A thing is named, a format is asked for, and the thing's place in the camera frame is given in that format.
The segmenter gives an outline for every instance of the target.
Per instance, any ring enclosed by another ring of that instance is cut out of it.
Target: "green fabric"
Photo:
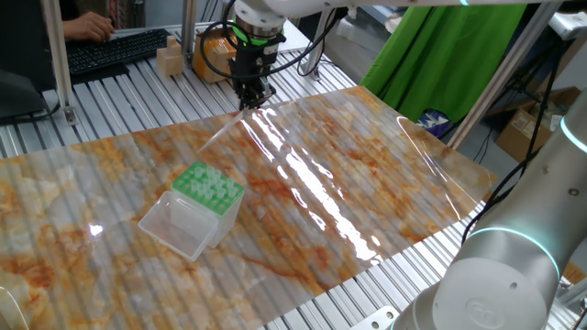
[[[493,77],[525,8],[412,7],[361,85],[414,122],[427,109],[458,122]]]

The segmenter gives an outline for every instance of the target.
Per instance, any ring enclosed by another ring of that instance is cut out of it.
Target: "wooden block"
[[[167,48],[169,48],[173,45],[178,45],[177,39],[174,36],[167,37]]]
[[[569,265],[567,266],[567,269],[565,270],[562,276],[564,276],[567,280],[569,280],[569,282],[575,285],[587,279],[587,274],[585,274],[585,272],[583,272],[579,267],[577,267],[577,265],[575,265],[572,262],[569,262]]]
[[[167,46],[167,55],[182,56],[182,45],[176,43],[175,45]]]
[[[183,57],[169,55],[168,49],[157,49],[157,69],[165,76],[183,72]]]

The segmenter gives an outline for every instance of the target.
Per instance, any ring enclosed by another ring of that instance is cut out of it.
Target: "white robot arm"
[[[285,17],[303,17],[345,6],[473,6],[542,3],[540,0],[242,0],[251,8]]]
[[[266,77],[283,41],[285,17],[340,6],[469,6],[539,0],[231,0],[238,37],[231,62],[240,110],[274,94]],[[223,22],[227,29],[227,14]],[[203,52],[204,43],[197,45]],[[507,199],[469,236],[445,278],[424,291],[393,330],[542,329],[561,272],[587,236],[587,92]]]

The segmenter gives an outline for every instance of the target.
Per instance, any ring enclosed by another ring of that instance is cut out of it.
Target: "green pipette tip rack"
[[[180,175],[173,182],[172,188],[220,216],[223,216],[244,192],[242,186],[202,162],[196,162]]]

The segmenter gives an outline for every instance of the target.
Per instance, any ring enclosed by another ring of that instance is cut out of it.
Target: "computer monitor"
[[[0,1],[0,31],[0,70],[29,78],[39,92],[55,89],[41,1]]]

